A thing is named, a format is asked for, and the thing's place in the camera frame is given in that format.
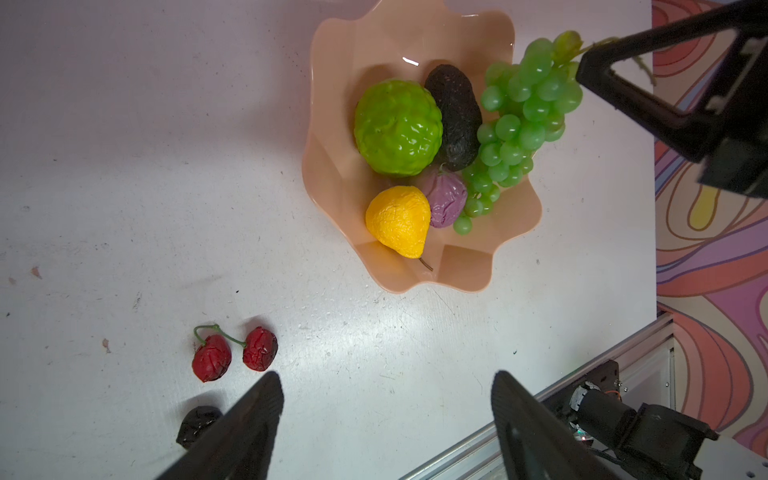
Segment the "bumpy green fake fruit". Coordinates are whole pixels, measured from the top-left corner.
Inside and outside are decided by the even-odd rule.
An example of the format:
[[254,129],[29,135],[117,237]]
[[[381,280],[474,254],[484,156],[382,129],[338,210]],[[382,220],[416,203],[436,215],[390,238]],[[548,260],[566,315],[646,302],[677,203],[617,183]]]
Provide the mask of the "bumpy green fake fruit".
[[419,83],[388,79],[368,88],[356,105],[356,147],[378,174],[405,178],[420,174],[442,144],[442,114]]

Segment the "purple fake fruit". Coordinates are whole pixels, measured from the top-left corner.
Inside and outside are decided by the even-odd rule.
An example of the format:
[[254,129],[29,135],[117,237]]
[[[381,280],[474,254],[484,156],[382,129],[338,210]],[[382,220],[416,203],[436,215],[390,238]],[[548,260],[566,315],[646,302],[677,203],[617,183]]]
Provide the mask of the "purple fake fruit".
[[463,212],[468,191],[459,174],[428,168],[417,177],[415,186],[429,202],[432,227],[451,226]]

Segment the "green fake grape bunch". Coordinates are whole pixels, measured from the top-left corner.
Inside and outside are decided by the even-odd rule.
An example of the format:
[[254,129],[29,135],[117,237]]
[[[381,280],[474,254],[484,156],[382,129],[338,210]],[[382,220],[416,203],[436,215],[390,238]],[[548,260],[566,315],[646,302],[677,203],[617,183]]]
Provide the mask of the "green fake grape bunch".
[[462,171],[468,197],[452,223],[457,234],[469,234],[473,220],[489,214],[501,193],[532,171],[534,154],[563,136],[566,116],[583,100],[576,81],[581,56],[614,40],[586,46],[578,32],[568,30],[553,40],[532,41],[518,63],[500,62],[486,70],[481,108],[498,117],[476,131],[480,148]]

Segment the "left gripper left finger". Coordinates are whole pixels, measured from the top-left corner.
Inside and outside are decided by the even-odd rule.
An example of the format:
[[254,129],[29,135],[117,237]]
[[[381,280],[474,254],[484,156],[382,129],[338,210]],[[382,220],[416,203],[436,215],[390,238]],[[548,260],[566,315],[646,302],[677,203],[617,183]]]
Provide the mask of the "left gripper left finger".
[[265,373],[161,479],[265,479],[284,394],[279,375]]

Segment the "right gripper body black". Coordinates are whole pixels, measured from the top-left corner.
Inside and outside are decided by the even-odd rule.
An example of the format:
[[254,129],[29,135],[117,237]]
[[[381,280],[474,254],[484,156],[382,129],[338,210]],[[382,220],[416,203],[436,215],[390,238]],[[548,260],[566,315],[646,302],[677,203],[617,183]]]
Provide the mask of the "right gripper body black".
[[700,101],[713,120],[698,182],[767,198],[767,27],[738,32]]

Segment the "yellow fake pear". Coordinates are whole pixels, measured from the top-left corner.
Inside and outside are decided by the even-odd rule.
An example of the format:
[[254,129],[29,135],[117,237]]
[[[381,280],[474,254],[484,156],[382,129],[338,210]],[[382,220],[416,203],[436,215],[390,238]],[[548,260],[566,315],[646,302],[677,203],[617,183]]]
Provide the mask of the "yellow fake pear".
[[433,271],[422,258],[431,225],[431,207],[420,189],[394,186],[382,191],[369,203],[365,225],[379,243]]

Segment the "dark fake avocado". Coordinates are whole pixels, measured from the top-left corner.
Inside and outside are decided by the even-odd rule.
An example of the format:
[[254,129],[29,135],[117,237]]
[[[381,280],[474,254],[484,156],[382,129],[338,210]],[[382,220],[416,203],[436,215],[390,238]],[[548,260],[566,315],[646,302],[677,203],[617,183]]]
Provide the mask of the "dark fake avocado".
[[471,165],[479,152],[477,131],[482,113],[469,78],[457,67],[440,64],[428,75],[424,87],[442,114],[442,144],[434,163],[457,172]]

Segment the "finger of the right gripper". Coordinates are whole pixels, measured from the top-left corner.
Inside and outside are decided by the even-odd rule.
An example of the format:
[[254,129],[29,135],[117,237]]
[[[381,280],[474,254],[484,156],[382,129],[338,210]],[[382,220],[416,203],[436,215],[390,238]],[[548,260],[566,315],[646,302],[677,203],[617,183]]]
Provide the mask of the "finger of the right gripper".
[[737,37],[710,86],[734,90],[750,84],[767,85],[767,3],[735,1],[684,20],[595,45],[583,54],[577,82],[589,90],[635,90],[612,66],[700,37],[733,30]]
[[707,115],[681,113],[607,69],[581,65],[577,81],[692,162],[702,161],[720,144],[720,132]]

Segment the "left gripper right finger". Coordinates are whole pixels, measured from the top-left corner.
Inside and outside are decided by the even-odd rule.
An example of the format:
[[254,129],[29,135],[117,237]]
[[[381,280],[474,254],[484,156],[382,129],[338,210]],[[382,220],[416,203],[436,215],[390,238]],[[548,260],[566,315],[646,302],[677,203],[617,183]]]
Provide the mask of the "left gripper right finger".
[[506,371],[494,376],[491,406],[509,479],[617,477]]

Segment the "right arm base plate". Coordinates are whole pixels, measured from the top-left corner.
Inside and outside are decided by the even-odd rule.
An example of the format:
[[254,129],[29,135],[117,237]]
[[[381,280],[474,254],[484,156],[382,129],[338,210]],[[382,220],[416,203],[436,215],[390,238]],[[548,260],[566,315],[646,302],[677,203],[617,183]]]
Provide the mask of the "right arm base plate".
[[555,412],[573,433],[580,430],[579,410],[587,393],[607,393],[619,386],[619,364],[615,360],[600,360],[583,366],[558,392]]

